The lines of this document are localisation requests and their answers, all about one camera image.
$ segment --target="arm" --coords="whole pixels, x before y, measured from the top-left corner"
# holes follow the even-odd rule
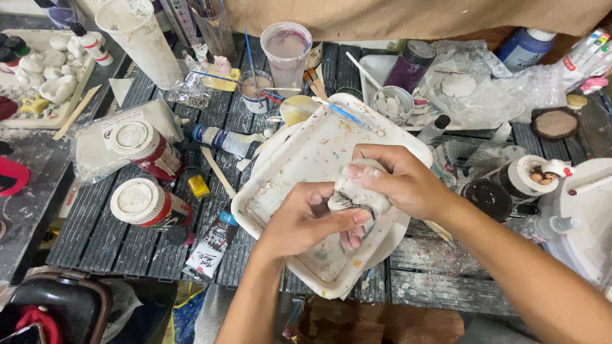
[[[385,193],[405,213],[434,221],[456,236],[539,339],[610,341],[612,304],[568,267],[451,192],[406,148],[360,144],[353,159],[361,157],[378,160],[387,171],[351,165],[351,179]]]
[[[289,192],[251,252],[216,344],[271,343],[285,257],[308,250],[330,234],[359,233],[370,219],[363,209],[329,215],[327,199],[333,192],[333,182],[300,182]]]

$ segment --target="white bottle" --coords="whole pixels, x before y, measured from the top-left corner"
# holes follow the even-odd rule
[[[450,123],[450,117],[441,114],[435,120],[429,122],[423,130],[417,135],[417,138],[425,144],[430,144],[433,139],[442,135]]]
[[[79,23],[71,24],[72,32],[75,33],[76,39],[87,50],[99,65],[110,65],[113,63],[113,57],[104,48],[102,43],[95,38],[91,32],[87,32],[83,25]]]

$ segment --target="white tray with clay pieces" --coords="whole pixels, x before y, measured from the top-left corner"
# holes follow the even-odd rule
[[[431,152],[423,142],[357,98],[339,93],[329,97],[329,102],[386,134],[377,136],[327,107],[320,107],[263,163],[232,202],[232,214],[256,239],[295,184],[336,181],[342,166],[352,160],[353,147],[358,143],[399,144],[431,166]],[[327,299],[344,297],[400,216],[407,217],[392,207],[358,249],[345,250],[340,235],[333,234],[305,253],[289,257],[287,267],[318,295]]]

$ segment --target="white jar lid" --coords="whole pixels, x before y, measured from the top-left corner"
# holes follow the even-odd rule
[[[134,178],[121,184],[111,197],[111,212],[124,222],[135,225],[152,220],[163,207],[163,190],[146,178]]]
[[[130,160],[148,157],[155,151],[159,141],[159,132],[147,121],[125,122],[111,133],[113,150]]]

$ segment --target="red cloth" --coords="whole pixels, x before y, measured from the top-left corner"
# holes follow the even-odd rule
[[[19,331],[34,323],[42,324],[47,343],[62,344],[62,337],[59,335],[58,325],[49,313],[41,311],[36,305],[23,306],[21,308],[21,319],[17,322],[15,330]]]

